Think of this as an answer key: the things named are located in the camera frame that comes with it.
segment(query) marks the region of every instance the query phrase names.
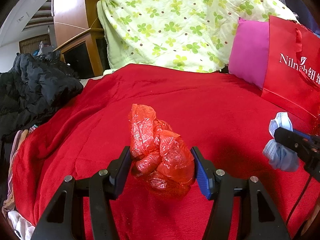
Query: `white face mask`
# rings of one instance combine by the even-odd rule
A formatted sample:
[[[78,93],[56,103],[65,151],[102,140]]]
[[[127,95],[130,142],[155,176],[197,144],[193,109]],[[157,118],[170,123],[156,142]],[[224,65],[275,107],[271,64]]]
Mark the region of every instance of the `white face mask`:
[[[285,128],[287,130],[292,131],[292,123],[288,117],[288,113],[279,112],[276,115],[276,118],[270,121],[269,124],[269,133],[274,138],[275,130],[279,127]]]
[[[275,130],[279,127],[292,131],[292,123],[287,113],[278,113],[276,118],[270,121],[269,132],[273,138]],[[263,154],[269,159],[269,164],[274,169],[296,171],[299,167],[297,153],[277,143],[274,139],[267,143],[263,149]]]

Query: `white wall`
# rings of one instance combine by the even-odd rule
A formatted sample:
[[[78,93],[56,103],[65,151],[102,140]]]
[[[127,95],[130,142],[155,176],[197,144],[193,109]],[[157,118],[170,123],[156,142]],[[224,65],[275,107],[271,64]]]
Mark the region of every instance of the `white wall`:
[[[12,68],[13,61],[17,55],[17,52],[20,52],[19,41],[23,41],[25,39],[46,34],[46,33],[48,33],[47,25],[25,30],[21,32],[21,34],[19,35],[18,41],[15,41],[0,47],[0,73],[7,72]],[[49,35],[50,35],[51,45],[55,45],[55,47],[57,47],[57,40],[55,37],[54,25],[50,25]]]
[[[12,68],[17,52],[20,52],[19,42],[13,42],[0,48],[0,73]]]

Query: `red plastic bag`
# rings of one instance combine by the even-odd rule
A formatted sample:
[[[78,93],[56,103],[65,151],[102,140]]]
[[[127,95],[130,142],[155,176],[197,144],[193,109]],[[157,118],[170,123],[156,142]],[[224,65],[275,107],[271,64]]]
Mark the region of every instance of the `red plastic bag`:
[[[195,182],[195,163],[181,136],[150,106],[133,104],[129,121],[131,173],[161,197],[183,198]]]

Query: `nilrich logo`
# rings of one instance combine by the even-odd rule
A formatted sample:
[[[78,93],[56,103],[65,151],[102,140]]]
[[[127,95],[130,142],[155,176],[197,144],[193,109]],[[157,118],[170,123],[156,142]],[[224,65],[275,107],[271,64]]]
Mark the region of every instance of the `nilrich logo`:
[[[288,56],[284,56],[282,53],[280,53],[280,63],[285,63],[287,66],[295,69],[295,70],[302,70],[304,71],[310,79],[312,79],[313,81],[315,80],[315,77],[316,78],[316,82],[318,84],[320,84],[320,75],[319,73],[316,73],[316,71],[314,71],[311,67],[308,67],[306,68],[306,60],[307,58],[306,57],[301,57],[301,63],[300,64],[297,64],[296,62],[293,62],[293,58],[290,58]]]
[[[300,65],[303,65],[306,62],[307,58],[306,57],[301,57],[301,63]]]

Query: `blue gripper pad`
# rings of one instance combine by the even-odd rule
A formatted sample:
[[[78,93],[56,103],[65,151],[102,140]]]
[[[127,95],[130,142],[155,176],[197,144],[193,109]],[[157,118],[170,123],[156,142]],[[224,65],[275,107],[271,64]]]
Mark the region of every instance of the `blue gripper pad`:
[[[206,199],[212,200],[214,191],[214,174],[212,170],[215,170],[215,167],[211,161],[203,158],[198,147],[192,147],[191,153],[195,158],[196,180],[201,193]]]
[[[302,136],[303,138],[307,138],[308,140],[311,140],[311,136],[308,135],[308,134],[305,134],[305,133],[300,132],[300,131],[295,130],[295,129],[293,129],[293,132],[296,133],[296,134],[298,134],[298,135],[300,135],[300,136]]]

